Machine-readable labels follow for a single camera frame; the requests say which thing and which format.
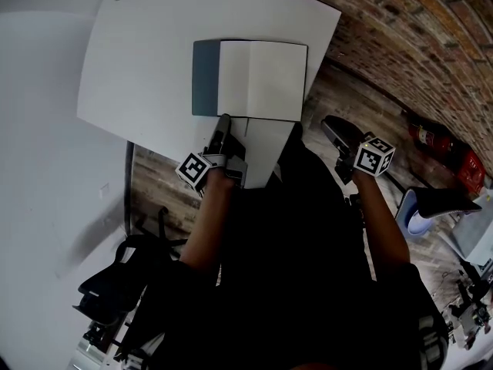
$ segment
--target forearm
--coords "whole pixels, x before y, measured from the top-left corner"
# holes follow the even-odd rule
[[[206,191],[192,233],[180,261],[216,282],[220,247],[234,182],[214,169],[207,177]]]
[[[410,262],[409,248],[375,179],[356,170],[354,183],[361,196],[375,274],[377,278],[385,279],[402,264]]]

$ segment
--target white box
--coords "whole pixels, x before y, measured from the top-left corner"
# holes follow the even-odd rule
[[[391,144],[375,137],[360,144],[354,160],[354,168],[378,177],[391,165],[394,152],[395,148]]]

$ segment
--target open book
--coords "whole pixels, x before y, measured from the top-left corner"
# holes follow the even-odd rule
[[[285,42],[195,42],[193,115],[299,121],[307,52]]]

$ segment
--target blank page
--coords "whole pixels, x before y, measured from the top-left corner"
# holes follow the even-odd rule
[[[217,115],[247,116],[250,41],[222,41]]]
[[[301,120],[307,50],[283,42],[250,43],[249,117]]]

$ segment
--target white table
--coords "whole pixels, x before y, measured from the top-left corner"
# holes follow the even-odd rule
[[[309,46],[306,95],[340,12],[316,0],[103,0],[82,71],[77,116],[171,159],[205,146],[217,118],[192,116],[193,42],[266,39]],[[292,123],[235,119],[246,187],[263,187]]]

